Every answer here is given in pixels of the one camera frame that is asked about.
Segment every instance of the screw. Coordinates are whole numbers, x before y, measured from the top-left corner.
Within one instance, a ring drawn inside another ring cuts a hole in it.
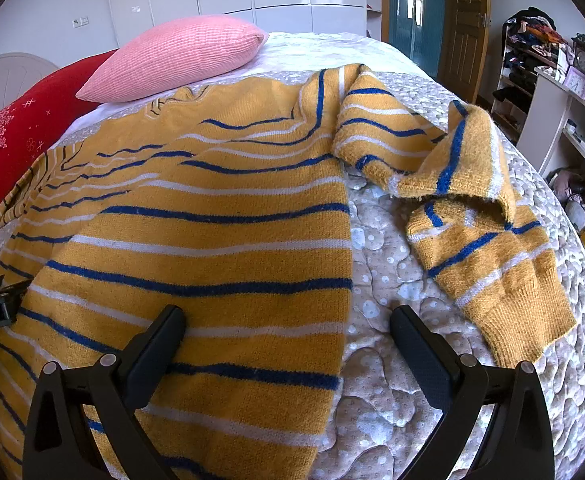
[[[533,364],[528,361],[522,361],[521,369],[527,374],[532,374],[535,371]]]
[[[459,358],[459,361],[468,368],[473,368],[474,365],[477,364],[477,358],[471,354],[462,354]]]
[[[106,354],[102,355],[101,359],[99,359],[99,364],[102,366],[112,366],[117,362],[117,356],[115,354]]]
[[[44,373],[46,375],[50,375],[57,369],[57,363],[54,361],[50,361],[44,365]]]

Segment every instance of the pink pillow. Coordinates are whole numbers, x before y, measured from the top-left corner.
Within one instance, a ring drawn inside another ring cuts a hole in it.
[[[147,30],[112,54],[77,98],[98,103],[141,99],[235,70],[268,34],[231,16],[193,16]]]

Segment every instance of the wall outlet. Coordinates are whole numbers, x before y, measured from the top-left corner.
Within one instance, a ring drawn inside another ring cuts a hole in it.
[[[72,20],[72,28],[83,27],[84,25],[88,25],[87,16],[82,16],[81,18]]]

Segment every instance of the teal door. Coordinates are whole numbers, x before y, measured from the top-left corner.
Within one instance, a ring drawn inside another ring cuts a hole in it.
[[[445,0],[389,0],[389,41],[429,76],[437,76]]]

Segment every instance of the window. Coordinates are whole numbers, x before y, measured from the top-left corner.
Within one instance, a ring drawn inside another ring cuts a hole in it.
[[[412,20],[412,12],[415,7],[415,0],[408,0],[409,20]]]
[[[424,0],[407,0],[408,3],[408,18],[413,19],[413,12],[415,14],[415,23],[421,27],[424,16]]]

